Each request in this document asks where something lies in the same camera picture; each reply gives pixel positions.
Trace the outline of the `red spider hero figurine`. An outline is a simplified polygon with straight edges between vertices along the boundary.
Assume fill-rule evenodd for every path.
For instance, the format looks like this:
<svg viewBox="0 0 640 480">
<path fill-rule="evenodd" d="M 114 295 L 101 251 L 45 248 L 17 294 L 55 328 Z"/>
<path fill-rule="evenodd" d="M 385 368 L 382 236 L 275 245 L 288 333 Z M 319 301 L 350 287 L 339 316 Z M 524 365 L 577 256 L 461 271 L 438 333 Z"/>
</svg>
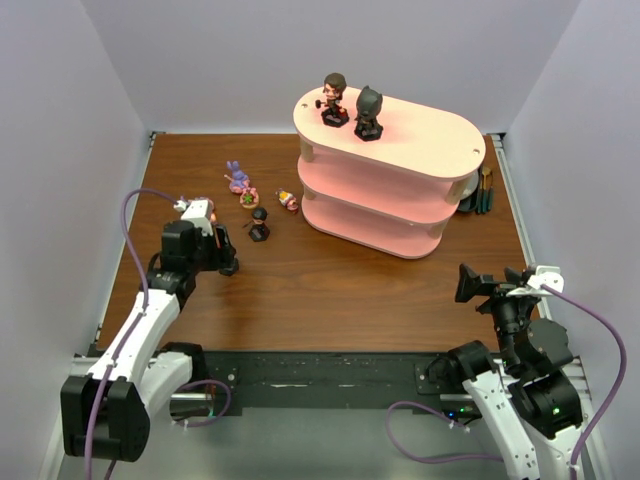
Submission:
<svg viewBox="0 0 640 480">
<path fill-rule="evenodd" d="M 221 249 L 222 248 L 222 240 L 221 240 L 221 236 L 220 236 L 220 229 L 218 227 L 215 227 L 214 233 L 215 233 L 215 237 L 216 237 L 217 248 Z"/>
</svg>

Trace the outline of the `black bat-masked figurine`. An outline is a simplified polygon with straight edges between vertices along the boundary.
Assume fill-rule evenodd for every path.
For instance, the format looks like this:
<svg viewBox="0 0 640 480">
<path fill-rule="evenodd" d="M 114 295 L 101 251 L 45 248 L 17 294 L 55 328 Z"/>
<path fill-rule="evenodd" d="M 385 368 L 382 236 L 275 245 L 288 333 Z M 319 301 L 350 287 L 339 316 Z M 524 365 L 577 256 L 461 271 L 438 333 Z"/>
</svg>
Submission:
<svg viewBox="0 0 640 480">
<path fill-rule="evenodd" d="M 356 126 L 354 134 L 363 141 L 379 140 L 384 127 L 378 121 L 381 113 L 383 95 L 369 86 L 365 86 L 356 100 Z"/>
</svg>

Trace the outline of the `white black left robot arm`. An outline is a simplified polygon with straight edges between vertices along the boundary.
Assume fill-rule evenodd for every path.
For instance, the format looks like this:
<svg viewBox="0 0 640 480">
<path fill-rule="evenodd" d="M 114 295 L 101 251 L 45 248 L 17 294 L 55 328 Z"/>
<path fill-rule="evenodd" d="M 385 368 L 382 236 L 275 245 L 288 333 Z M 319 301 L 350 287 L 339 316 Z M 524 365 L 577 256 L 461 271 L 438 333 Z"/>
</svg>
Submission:
<svg viewBox="0 0 640 480">
<path fill-rule="evenodd" d="M 69 456 L 134 462 L 153 417 L 183 385 L 207 374 L 201 346 L 161 347 L 202 271 L 231 276 L 239 262 L 227 229 L 208 220 L 175 220 L 161 235 L 134 306 L 102 356 L 61 392 L 64 451 Z"/>
</svg>

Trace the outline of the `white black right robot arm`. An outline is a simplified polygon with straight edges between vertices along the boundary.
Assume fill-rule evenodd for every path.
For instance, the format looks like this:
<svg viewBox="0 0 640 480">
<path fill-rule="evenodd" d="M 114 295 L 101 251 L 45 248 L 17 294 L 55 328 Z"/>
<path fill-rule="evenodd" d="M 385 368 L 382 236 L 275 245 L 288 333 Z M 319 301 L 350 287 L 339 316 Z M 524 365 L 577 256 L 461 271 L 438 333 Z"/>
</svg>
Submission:
<svg viewBox="0 0 640 480">
<path fill-rule="evenodd" d="M 491 316 L 499 356 L 480 341 L 469 342 L 447 353 L 448 376 L 471 396 L 510 478 L 580 479 L 574 449 L 583 411 L 564 372 L 574 359 L 568 334 L 553 320 L 532 317 L 542 298 L 563 291 L 564 278 L 555 266 L 507 268 L 504 275 L 497 280 L 460 265 L 455 300 L 483 297 L 476 310 Z"/>
</svg>

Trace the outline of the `brown-haired hero figurine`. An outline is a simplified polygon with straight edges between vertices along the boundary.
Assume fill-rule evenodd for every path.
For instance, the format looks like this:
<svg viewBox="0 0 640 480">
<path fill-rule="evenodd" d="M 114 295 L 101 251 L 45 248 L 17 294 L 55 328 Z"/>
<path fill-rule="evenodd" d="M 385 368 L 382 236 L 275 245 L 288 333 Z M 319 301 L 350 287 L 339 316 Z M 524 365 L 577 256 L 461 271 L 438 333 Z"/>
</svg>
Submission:
<svg viewBox="0 0 640 480">
<path fill-rule="evenodd" d="M 349 121 L 347 109 L 340 104 L 346 87 L 346 78 L 341 73 L 333 72 L 325 77 L 322 90 L 324 99 L 315 101 L 325 125 L 340 128 Z"/>
</svg>

